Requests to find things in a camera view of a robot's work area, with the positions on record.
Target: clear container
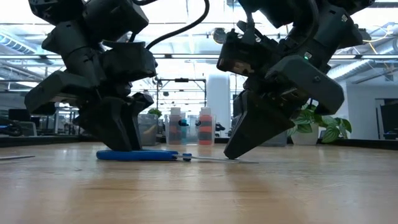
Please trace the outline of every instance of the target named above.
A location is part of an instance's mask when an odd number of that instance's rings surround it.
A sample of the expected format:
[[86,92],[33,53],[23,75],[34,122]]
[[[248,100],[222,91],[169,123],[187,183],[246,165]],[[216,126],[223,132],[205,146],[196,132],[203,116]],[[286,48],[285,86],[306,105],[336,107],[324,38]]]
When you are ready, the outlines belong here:
[[164,133],[164,122],[163,119],[158,119],[157,134],[163,135]]
[[165,116],[168,145],[212,146],[215,140],[216,119],[208,113],[185,117],[183,113]]
[[143,146],[155,146],[158,130],[158,118],[156,114],[139,114],[138,127]]

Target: table surface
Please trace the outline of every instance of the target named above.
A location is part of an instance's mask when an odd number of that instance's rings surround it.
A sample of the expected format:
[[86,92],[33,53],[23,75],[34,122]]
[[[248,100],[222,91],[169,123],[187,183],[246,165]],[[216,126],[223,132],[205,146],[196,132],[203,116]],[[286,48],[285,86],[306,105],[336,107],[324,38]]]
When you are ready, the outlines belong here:
[[[223,145],[173,148],[223,155]],[[1,223],[349,223],[398,219],[398,151],[259,147],[225,162],[97,161],[99,143],[0,149]]]

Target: green leaf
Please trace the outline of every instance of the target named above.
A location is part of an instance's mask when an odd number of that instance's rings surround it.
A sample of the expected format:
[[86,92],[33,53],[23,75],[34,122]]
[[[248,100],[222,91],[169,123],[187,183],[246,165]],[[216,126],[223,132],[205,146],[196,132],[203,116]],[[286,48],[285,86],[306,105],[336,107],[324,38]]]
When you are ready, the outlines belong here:
[[323,143],[330,143],[335,141],[340,135],[340,130],[336,126],[328,126],[325,134],[322,137]]
[[299,124],[297,125],[297,131],[300,133],[312,133],[311,124]]
[[341,119],[341,122],[343,123],[344,128],[349,132],[353,132],[353,128],[351,127],[351,123],[347,119]]
[[162,112],[158,109],[152,108],[148,111],[148,114],[156,114],[158,118],[162,116]]
[[309,110],[302,110],[293,122],[295,124],[310,124],[313,122],[313,113]]
[[309,104],[308,103],[306,103],[306,104],[304,104],[303,106],[301,106],[301,110],[305,110],[305,109],[307,109],[307,107],[309,106]]
[[331,116],[322,116],[322,121],[327,125],[327,126],[338,126],[338,122],[335,118],[332,118]]
[[297,125],[295,125],[293,128],[290,128],[289,130],[287,130],[287,136],[292,136],[296,132],[297,132]]
[[340,122],[340,124],[338,125],[338,129],[340,130],[340,133],[343,135],[343,137],[344,137],[345,139],[348,139],[347,130],[346,130],[346,128],[344,127],[343,122]]
[[315,118],[315,122],[319,125],[319,127],[323,127],[323,128],[327,127],[325,122],[323,122],[323,120],[322,120],[322,116],[320,116],[319,114],[315,114],[314,118]]
[[314,112],[316,108],[317,108],[317,106],[315,106],[315,105],[307,106],[307,110],[310,110],[311,112]]

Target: black cable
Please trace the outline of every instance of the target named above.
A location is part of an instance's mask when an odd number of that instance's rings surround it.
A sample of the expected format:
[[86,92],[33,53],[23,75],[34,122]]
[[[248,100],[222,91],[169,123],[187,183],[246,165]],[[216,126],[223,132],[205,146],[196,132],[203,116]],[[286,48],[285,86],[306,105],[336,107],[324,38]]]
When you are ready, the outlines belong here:
[[[236,24],[236,26],[237,26],[242,32],[246,32],[246,30],[248,29],[248,24],[247,24],[247,22],[239,21],[239,22]],[[260,39],[263,39],[263,38],[264,38],[264,35],[263,35],[259,30],[257,30],[256,28],[254,28],[254,34],[255,34],[256,36],[258,36]]]
[[19,137],[22,135],[22,126],[10,119],[0,118],[0,126],[4,126],[4,128],[0,128],[0,134],[6,134],[12,137]]
[[131,34],[129,42],[133,42],[135,38],[136,38],[136,34]]
[[307,34],[307,37],[303,42],[295,46],[294,48],[284,52],[284,56],[289,55],[291,53],[296,52],[301,46],[304,46],[305,44],[308,43],[308,41],[312,40],[312,37],[315,36],[318,32],[319,28],[319,10],[318,10],[318,5],[315,2],[315,0],[308,0],[308,3],[310,4],[310,9],[311,9],[311,14],[312,14],[312,23],[311,23],[311,28],[310,31]]
[[313,99],[311,98],[308,108],[311,108]]
[[255,23],[254,23],[253,15],[251,14],[251,12],[245,11],[245,13],[246,13],[246,17],[247,17],[247,19],[248,19],[248,24],[247,24],[247,26],[248,26],[248,27],[254,26]]
[[131,1],[132,1],[132,3],[134,3],[134,4],[138,5],[138,6],[146,6],[146,5],[150,4],[150,3],[156,2],[157,0],[141,0],[141,1],[131,0]]
[[165,34],[165,35],[155,39],[154,41],[152,41],[146,47],[146,49],[149,50],[154,45],[158,44],[159,42],[161,42],[161,41],[163,41],[165,39],[168,39],[170,37],[173,37],[175,35],[179,35],[179,34],[185,32],[185,31],[190,30],[190,29],[194,28],[195,26],[199,25],[201,22],[203,22],[206,19],[207,15],[209,14],[209,10],[210,10],[210,2],[209,2],[209,0],[205,0],[205,11],[204,11],[203,15],[201,15],[201,17],[199,17],[199,19],[197,19],[195,22],[192,22],[191,24],[189,24],[189,25],[187,25],[187,26],[185,26],[185,27],[183,27],[181,29],[178,29],[176,31],[173,31],[173,32],[168,33],[168,34]]

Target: plastic bottle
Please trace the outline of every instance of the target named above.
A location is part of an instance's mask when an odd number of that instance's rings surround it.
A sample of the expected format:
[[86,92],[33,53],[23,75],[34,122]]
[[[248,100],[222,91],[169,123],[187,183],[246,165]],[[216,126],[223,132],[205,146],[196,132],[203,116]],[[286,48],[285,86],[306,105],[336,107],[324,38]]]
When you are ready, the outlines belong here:
[[199,145],[210,146],[213,144],[214,128],[213,117],[210,108],[201,108],[199,115]]
[[169,121],[169,144],[180,145],[182,140],[181,108],[171,108]]

